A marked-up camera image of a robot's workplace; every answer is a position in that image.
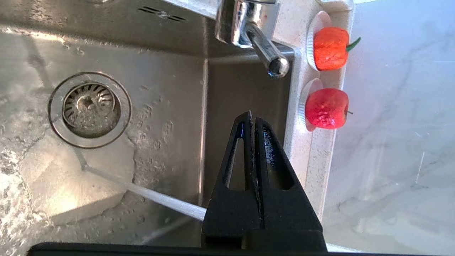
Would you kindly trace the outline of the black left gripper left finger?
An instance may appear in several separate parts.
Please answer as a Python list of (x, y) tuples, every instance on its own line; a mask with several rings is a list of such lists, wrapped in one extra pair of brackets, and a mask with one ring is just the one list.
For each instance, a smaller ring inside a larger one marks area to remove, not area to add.
[[(260, 198), (253, 149), (252, 112), (235, 118), (203, 219), (202, 248), (242, 248), (247, 232), (259, 229)], [(229, 188), (238, 141), (243, 141), (244, 190)]]

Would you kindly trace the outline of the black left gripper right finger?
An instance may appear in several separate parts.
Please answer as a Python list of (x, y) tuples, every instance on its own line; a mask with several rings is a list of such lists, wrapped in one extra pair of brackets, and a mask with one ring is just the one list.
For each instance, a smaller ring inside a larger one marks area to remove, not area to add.
[(255, 251), (326, 251), (323, 227), (271, 125), (255, 122), (259, 227), (243, 237)]

